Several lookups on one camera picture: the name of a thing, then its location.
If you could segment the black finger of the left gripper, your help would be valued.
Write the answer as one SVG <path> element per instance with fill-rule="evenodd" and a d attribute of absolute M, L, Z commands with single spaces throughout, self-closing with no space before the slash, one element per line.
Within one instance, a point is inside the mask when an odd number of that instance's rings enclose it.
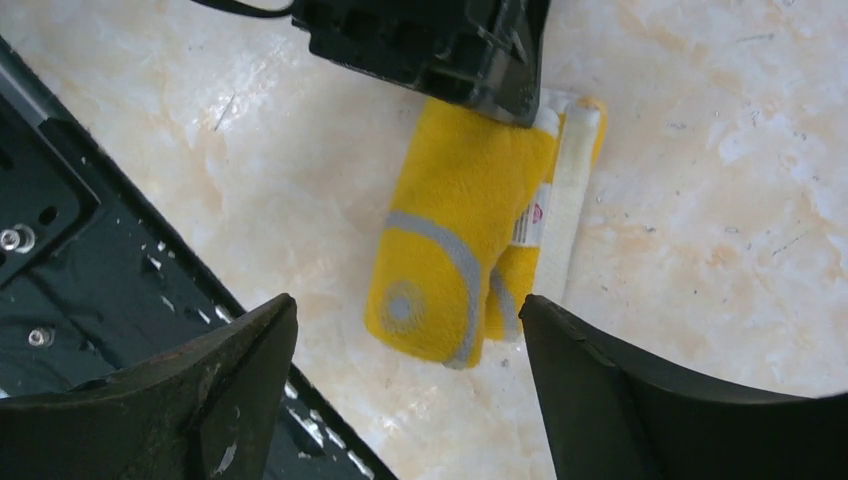
<path fill-rule="evenodd" d="M 457 103 L 502 123 L 529 127 L 541 97 L 542 42 L 551 2 L 466 1 L 457 36 Z"/>

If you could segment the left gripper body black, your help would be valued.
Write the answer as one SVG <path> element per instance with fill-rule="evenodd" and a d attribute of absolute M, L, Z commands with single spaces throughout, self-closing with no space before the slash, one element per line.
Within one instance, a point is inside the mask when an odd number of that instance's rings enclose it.
<path fill-rule="evenodd" d="M 508 1 L 297 1 L 309 51 L 456 105 L 481 103 Z"/>

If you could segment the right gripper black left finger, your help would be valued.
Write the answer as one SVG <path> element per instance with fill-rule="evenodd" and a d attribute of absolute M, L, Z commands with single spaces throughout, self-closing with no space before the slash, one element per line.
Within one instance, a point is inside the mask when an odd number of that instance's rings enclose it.
<path fill-rule="evenodd" d="M 5 479 L 259 479 L 298 335 L 281 294 L 65 393 L 1 404 Z"/>

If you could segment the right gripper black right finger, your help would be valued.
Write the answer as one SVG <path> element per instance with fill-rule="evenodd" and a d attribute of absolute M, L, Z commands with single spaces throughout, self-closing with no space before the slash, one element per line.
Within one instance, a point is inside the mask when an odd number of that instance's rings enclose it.
<path fill-rule="evenodd" d="M 843 479 L 847 397 L 682 367 L 536 295 L 520 310 L 560 479 Z"/>

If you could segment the grey yellow duck towel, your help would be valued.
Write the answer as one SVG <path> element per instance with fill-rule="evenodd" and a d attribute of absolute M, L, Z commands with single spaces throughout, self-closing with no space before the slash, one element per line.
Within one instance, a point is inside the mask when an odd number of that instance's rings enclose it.
<path fill-rule="evenodd" d="M 513 341 L 529 294 L 565 287 L 608 114 L 544 90 L 528 128 L 431 99 L 382 231 L 365 306 L 384 345 L 452 369 Z"/>

